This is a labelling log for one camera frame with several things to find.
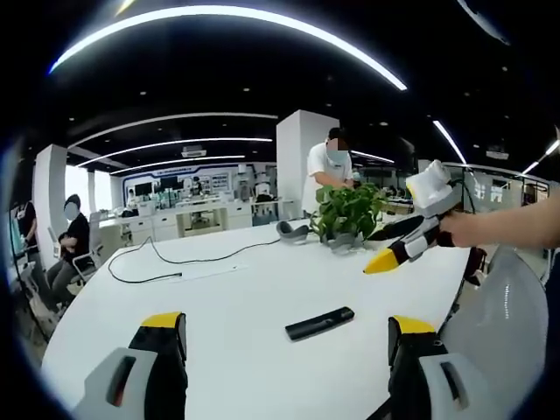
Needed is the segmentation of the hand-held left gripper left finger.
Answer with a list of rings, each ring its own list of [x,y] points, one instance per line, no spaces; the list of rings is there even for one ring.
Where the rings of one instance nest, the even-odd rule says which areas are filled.
[[[183,419],[187,387],[186,315],[153,315],[87,376],[73,417]]]

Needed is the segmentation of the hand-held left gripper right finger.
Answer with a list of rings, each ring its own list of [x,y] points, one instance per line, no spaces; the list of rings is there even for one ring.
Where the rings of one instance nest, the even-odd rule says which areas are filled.
[[[391,419],[474,419],[483,410],[480,373],[427,322],[388,319],[388,367]]]

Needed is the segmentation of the person's right hand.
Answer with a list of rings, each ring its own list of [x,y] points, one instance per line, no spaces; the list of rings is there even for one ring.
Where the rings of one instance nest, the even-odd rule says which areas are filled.
[[[452,212],[440,222],[441,231],[451,237],[455,247],[470,248],[478,241],[478,218],[476,214]]]

